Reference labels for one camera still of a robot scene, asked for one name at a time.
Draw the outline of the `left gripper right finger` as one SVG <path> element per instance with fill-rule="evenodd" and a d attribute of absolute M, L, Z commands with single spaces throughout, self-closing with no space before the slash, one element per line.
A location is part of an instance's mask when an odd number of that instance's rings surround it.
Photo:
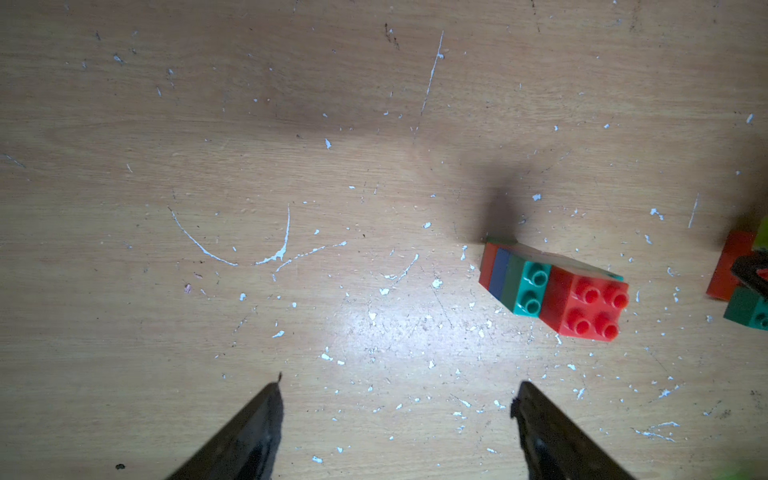
<path fill-rule="evenodd" d="M 520 384 L 510 417 L 530 480 L 633 479 L 532 382 Z"/>

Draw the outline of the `dark green 2x2 lego brick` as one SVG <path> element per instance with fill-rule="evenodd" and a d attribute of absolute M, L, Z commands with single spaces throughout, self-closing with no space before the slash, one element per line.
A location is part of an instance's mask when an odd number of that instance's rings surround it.
<path fill-rule="evenodd" d="M 768 329 L 767 301 L 747 287 L 737 287 L 728 302 L 724 318 L 753 329 Z"/>

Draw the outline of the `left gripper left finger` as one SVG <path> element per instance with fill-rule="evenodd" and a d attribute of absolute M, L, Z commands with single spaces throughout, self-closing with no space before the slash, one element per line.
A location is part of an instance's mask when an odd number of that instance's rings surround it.
<path fill-rule="evenodd" d="M 267 384 L 171 479 L 270 479 L 281 440 L 283 400 L 277 382 Z"/>

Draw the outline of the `lime green 2x2 lego brick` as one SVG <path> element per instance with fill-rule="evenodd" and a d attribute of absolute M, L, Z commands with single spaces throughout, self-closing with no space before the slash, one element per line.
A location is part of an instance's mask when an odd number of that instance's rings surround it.
<path fill-rule="evenodd" d="M 755 252 L 768 251 L 768 217 L 764 217 L 755 234 L 752 250 Z"/>

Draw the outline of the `red 2x4 lego brick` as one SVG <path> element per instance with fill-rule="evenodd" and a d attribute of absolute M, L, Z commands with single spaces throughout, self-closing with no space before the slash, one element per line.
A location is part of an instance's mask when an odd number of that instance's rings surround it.
<path fill-rule="evenodd" d="M 480 265 L 479 283 L 486 290 L 490 290 L 490 283 L 491 283 L 497 251 L 498 251 L 498 246 L 496 244 L 491 242 L 487 242 L 485 244 L 482 261 Z"/>

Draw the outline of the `blue 2x4 lego brick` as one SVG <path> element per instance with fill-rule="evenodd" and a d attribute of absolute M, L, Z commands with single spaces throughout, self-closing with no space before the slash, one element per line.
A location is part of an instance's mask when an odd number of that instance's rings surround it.
<path fill-rule="evenodd" d="M 503 298 L 509 260 L 510 252 L 508 250 L 503 248 L 496 250 L 488 290 L 499 301 Z"/>

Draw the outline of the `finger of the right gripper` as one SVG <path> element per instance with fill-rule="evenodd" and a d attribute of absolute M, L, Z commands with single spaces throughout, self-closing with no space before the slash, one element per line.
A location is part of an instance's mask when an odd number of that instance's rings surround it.
<path fill-rule="evenodd" d="M 753 290 L 763 299 L 767 299 L 767 280 L 760 275 L 767 270 L 767 253 L 755 252 L 734 260 L 731 273 L 747 288 Z"/>

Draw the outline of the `dark green 2x4 lego brick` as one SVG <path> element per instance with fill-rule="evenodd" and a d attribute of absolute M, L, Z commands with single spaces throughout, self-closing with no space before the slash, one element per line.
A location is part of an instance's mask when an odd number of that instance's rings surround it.
<path fill-rule="evenodd" d="M 552 266 L 596 272 L 622 281 L 623 278 L 602 268 L 589 265 L 564 255 L 543 252 L 526 245 L 499 245 L 510 252 L 503 298 L 500 301 L 518 316 L 538 318 Z"/>

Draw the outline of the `small red 2x2 lego brick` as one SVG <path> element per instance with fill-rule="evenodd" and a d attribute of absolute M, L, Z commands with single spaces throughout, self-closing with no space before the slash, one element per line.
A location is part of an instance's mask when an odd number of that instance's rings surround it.
<path fill-rule="evenodd" d="M 561 336 L 612 342 L 628 289 L 610 276 L 552 266 L 539 318 Z"/>

